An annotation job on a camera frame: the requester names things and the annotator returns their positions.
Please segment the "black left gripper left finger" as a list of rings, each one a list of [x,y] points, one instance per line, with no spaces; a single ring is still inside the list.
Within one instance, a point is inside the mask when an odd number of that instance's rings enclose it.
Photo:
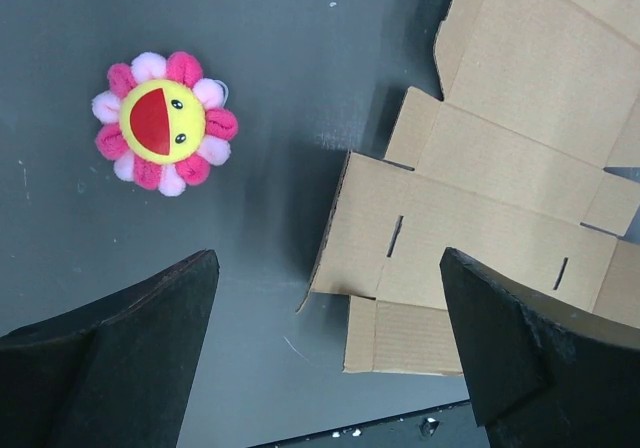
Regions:
[[[218,278],[201,250],[2,336],[2,446],[176,446]]]

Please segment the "brown cardboard box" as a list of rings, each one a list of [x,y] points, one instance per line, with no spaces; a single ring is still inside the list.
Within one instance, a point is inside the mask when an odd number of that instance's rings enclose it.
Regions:
[[[451,0],[434,58],[442,97],[346,157],[311,276],[349,299],[344,371],[461,373],[447,247],[637,326],[639,0]]]

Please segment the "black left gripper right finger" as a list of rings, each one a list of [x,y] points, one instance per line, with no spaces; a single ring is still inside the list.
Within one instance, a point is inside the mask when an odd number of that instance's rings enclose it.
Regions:
[[[452,247],[440,270],[475,420],[491,446],[638,446],[638,329]]]

